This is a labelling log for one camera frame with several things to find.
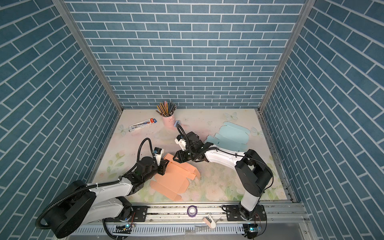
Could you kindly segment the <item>orange paper box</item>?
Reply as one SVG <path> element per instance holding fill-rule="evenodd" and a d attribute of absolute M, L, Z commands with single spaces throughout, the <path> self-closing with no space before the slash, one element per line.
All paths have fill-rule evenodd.
<path fill-rule="evenodd" d="M 171 201 L 181 201 L 181 194 L 185 193 L 190 185 L 190 180 L 200 178 L 196 167 L 188 163 L 178 163 L 173 160 L 173 155 L 166 154 L 164 159 L 169 163 L 164 175 L 156 174 L 155 180 L 150 181 L 150 187 L 164 195 Z"/>

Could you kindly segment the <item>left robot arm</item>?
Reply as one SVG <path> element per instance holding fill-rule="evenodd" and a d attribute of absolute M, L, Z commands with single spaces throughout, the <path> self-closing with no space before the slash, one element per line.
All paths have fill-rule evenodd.
<path fill-rule="evenodd" d="M 156 174 L 164 175 L 168 160 L 144 157 L 134 171 L 117 180 L 86 185 L 78 180 L 61 192 L 39 215 L 36 228 L 52 230 L 59 239 L 75 232 L 80 226 L 102 219 L 121 222 L 132 218 L 133 207 L 127 196 L 144 187 Z"/>

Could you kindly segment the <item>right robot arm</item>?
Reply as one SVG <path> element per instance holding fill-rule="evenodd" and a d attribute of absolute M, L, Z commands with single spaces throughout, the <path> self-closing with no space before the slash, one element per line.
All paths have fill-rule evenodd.
<path fill-rule="evenodd" d="M 179 134 L 175 143 L 181 148 L 176 152 L 173 160 L 178 163 L 192 161 L 195 163 L 216 163 L 233 169 L 238 174 L 245 189 L 244 196 L 239 203 L 240 215 L 249 220 L 256 215 L 256 207 L 269 183 L 274 179 L 272 170 L 254 150 L 234 152 L 223 150 L 213 143 L 203 143 L 193 132 L 187 135 Z"/>

